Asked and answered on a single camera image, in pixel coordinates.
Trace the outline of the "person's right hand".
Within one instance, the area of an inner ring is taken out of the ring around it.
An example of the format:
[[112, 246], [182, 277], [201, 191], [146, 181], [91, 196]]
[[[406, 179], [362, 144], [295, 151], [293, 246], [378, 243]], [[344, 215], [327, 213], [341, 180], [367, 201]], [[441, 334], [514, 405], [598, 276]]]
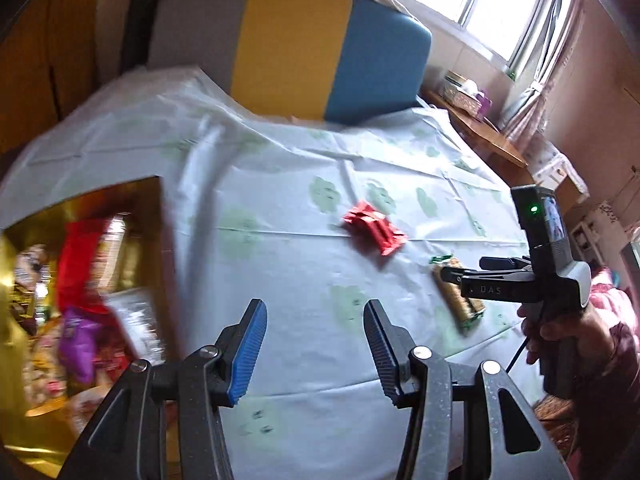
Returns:
[[526, 363], [529, 365], [540, 359], [546, 342], [566, 338], [577, 342], [579, 364], [585, 373], [605, 366], [614, 354], [615, 344], [608, 324], [591, 304], [582, 313], [559, 316], [544, 324], [537, 323], [525, 306], [518, 308], [518, 316], [523, 319], [521, 329], [528, 338]]

